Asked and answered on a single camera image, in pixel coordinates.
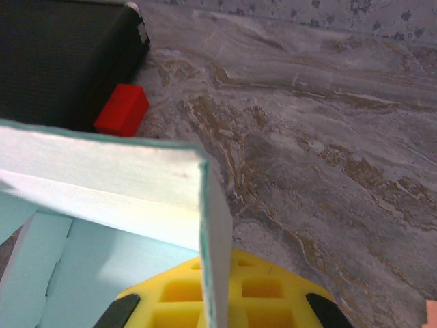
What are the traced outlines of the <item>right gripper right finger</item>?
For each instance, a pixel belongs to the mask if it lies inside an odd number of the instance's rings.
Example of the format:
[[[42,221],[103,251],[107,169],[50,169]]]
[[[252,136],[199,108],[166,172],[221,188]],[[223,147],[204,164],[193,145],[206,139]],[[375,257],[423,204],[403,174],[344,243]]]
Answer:
[[[324,287],[234,249],[218,256],[218,328],[352,328]]]

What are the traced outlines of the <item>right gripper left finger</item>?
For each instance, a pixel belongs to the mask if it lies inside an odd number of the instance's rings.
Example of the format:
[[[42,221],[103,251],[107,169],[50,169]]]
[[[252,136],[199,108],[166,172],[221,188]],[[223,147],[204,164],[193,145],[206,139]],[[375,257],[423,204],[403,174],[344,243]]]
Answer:
[[[200,257],[135,284],[112,301],[92,328],[204,327]]]

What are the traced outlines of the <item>light blue paper box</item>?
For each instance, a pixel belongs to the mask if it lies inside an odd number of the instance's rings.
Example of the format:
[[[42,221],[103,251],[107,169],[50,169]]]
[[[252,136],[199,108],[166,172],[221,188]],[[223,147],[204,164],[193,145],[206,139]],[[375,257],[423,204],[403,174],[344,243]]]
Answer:
[[[227,328],[232,215],[201,147],[0,120],[0,191],[199,251],[208,328]]]

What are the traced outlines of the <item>brown paper box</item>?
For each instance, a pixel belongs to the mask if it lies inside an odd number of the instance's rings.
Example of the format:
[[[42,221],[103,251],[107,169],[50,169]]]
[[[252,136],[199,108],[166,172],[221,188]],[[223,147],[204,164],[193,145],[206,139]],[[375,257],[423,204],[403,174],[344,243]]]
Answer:
[[[427,300],[427,322],[422,328],[437,328],[437,301]]]

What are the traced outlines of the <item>red block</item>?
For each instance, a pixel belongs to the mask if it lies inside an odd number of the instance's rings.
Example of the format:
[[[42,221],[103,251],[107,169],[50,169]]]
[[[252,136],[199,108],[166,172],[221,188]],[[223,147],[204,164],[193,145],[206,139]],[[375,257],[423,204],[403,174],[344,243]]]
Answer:
[[[94,128],[102,134],[134,137],[149,106],[141,86],[120,83],[94,122]]]

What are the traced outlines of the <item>black briefcase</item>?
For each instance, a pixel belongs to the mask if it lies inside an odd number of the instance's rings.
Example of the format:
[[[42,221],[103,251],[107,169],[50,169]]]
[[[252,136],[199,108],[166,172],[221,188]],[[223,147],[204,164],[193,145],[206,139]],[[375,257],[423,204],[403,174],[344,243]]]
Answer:
[[[0,120],[92,132],[149,47],[132,0],[0,0]]]

